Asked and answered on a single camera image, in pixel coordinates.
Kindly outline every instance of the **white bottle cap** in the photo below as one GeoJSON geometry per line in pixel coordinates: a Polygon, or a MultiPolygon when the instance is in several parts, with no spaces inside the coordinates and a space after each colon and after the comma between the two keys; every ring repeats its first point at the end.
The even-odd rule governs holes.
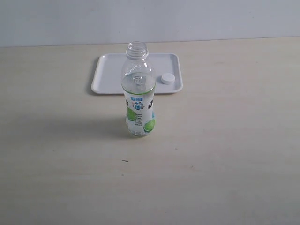
{"type": "Polygon", "coordinates": [[[175,82],[175,76],[171,73],[165,73],[161,76],[161,82],[164,84],[172,84],[175,82]]]}

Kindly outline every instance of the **bottle body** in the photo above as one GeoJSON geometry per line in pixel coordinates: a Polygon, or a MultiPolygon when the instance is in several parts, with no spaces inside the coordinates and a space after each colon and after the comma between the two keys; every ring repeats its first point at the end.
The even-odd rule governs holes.
{"type": "Polygon", "coordinates": [[[138,42],[136,47],[134,43],[128,45],[127,61],[121,73],[127,107],[126,124],[131,134],[146,136],[155,125],[153,97],[156,79],[153,66],[147,59],[146,45],[141,43],[140,46],[138,42]]]}

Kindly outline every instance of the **bottle label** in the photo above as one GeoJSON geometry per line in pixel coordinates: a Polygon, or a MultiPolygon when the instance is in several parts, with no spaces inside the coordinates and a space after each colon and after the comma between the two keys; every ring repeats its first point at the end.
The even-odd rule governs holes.
{"type": "Polygon", "coordinates": [[[153,97],[154,90],[143,95],[134,95],[125,91],[126,124],[132,134],[145,136],[153,130],[155,125],[153,97]]]}

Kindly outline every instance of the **bottle neck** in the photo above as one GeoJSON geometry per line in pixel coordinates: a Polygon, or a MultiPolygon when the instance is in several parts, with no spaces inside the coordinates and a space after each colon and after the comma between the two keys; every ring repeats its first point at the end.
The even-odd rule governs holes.
{"type": "Polygon", "coordinates": [[[128,44],[126,56],[130,60],[145,60],[148,57],[148,49],[144,42],[134,41],[128,44]]]}

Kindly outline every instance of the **plastic tray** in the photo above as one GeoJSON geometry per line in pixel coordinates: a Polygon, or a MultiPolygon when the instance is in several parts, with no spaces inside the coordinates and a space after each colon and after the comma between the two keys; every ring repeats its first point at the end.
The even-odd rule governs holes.
{"type": "MultiPolygon", "coordinates": [[[[157,76],[155,87],[156,94],[175,93],[182,89],[182,77],[178,56],[172,53],[151,53],[149,60],[152,63],[157,76]],[[175,76],[173,84],[163,84],[161,75],[172,73],[175,76]]],[[[122,94],[121,70],[126,60],[125,54],[106,54],[99,58],[92,90],[97,94],[122,94]]]]}

